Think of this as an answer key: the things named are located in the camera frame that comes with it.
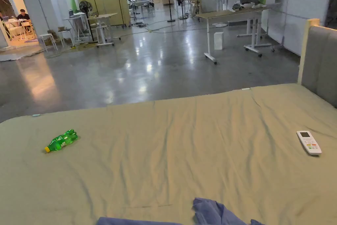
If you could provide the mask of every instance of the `green plastic bottle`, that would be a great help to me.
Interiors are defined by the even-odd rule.
[[[74,131],[74,129],[70,129],[65,132],[63,135],[60,135],[52,140],[52,142],[45,147],[45,151],[47,153],[51,151],[59,151],[64,146],[73,143],[77,138],[79,138]]]

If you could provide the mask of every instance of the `white fan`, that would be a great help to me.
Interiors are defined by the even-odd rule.
[[[216,3],[216,11],[217,12],[223,10],[223,2],[224,2],[223,0],[213,0],[213,3],[214,4]],[[228,25],[225,24],[225,23],[216,23],[216,24],[212,24],[212,26],[215,26],[215,27],[226,27]]]

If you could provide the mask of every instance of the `man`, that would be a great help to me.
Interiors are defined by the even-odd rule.
[[[17,16],[17,19],[27,19],[27,20],[30,20],[30,17],[26,13],[25,10],[21,9],[20,12],[21,12],[21,14],[19,14],[19,16]]]
[[[26,19],[27,22],[30,22],[30,17],[26,13],[26,11],[24,9],[21,9],[20,12],[21,12],[21,14],[19,14],[19,16],[17,16],[17,19]],[[29,32],[28,27],[30,27],[30,26],[25,26],[25,29],[26,29],[27,32]]]

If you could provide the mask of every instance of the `doorway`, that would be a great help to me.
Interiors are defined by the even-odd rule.
[[[337,29],[337,0],[329,0],[325,26],[328,28]]]

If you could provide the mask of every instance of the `desk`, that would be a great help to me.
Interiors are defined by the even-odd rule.
[[[102,46],[102,45],[114,45],[114,41],[113,41],[113,37],[112,37],[112,32],[111,32],[111,25],[110,25],[110,18],[114,15],[116,15],[117,13],[110,13],[110,14],[101,14],[101,15],[98,15],[97,17],[89,17],[88,18],[88,23],[90,20],[97,20],[97,23],[98,23],[98,27],[100,29],[100,33],[101,33],[101,37],[102,37],[102,40],[103,40],[103,43],[101,44],[97,44],[97,47],[98,46]],[[106,39],[108,40],[109,38],[105,38],[104,36],[104,32],[103,32],[103,27],[102,27],[102,23],[104,22],[104,20],[106,20],[106,24],[109,28],[109,33],[110,33],[110,40],[111,42],[106,42]]]
[[[76,20],[77,19],[81,19],[81,20],[83,20],[83,23],[86,25],[86,26],[89,26],[89,24],[86,24],[86,22],[85,22],[85,20],[86,20],[86,15],[85,14],[81,14],[81,15],[74,15],[74,16],[71,16],[71,17],[69,17],[69,18],[65,18],[64,20],[68,20],[69,21],[69,23],[70,23],[70,26],[73,28],[73,30],[74,30],[74,41],[75,41],[75,31],[76,31],[76,25],[73,25],[72,23],[74,23],[75,24],[75,22],[76,22]],[[81,31],[81,33],[82,33],[82,35],[83,35],[83,38],[87,38],[87,36],[85,36],[85,34],[84,34],[84,32],[83,32],[83,30],[82,29],[80,29],[80,27],[79,26],[77,26],[77,35],[78,35],[78,40],[76,40],[76,42],[79,42],[79,41],[81,41],[80,40],[80,31]]]
[[[142,9],[142,13],[143,13],[143,5],[144,4],[147,4],[148,5],[148,10],[150,11],[150,0],[140,0],[140,1],[135,1],[135,2],[133,2],[133,4],[134,5],[136,5],[136,6],[140,6],[141,7],[141,9]]]
[[[20,31],[20,38],[21,39],[19,39],[19,40],[20,41],[24,41],[24,40],[28,40],[27,39],[27,35],[26,35],[26,29],[23,26],[23,23],[26,22],[26,21],[27,21],[27,19],[16,19],[16,20],[13,20],[13,21],[3,21],[2,24],[6,25],[6,23],[9,23],[9,24],[16,23],[17,24],[17,28],[22,27],[22,29],[24,30],[24,33],[25,33],[25,39],[22,38],[22,32]]]
[[[268,9],[270,9],[270,7],[265,7],[265,8],[260,8],[260,9],[247,8],[247,9],[242,9],[241,11],[236,11],[236,12],[231,12],[229,10],[225,10],[225,11],[198,14],[197,17],[205,18],[207,20],[208,53],[204,53],[205,56],[207,58],[211,59],[214,62],[214,64],[217,64],[216,59],[211,56],[209,20],[212,19],[212,18],[222,18],[222,19],[225,19],[226,22],[252,19],[253,20],[252,44],[251,45],[244,45],[244,48],[246,49],[246,51],[250,50],[250,51],[253,51],[253,52],[259,54],[258,56],[261,57],[262,55],[256,49],[256,47],[270,46],[270,44],[255,44],[256,30],[257,30],[257,37],[260,38],[260,36],[261,36],[261,25],[259,25],[258,29],[256,29],[256,19],[261,20],[262,11],[268,10]]]

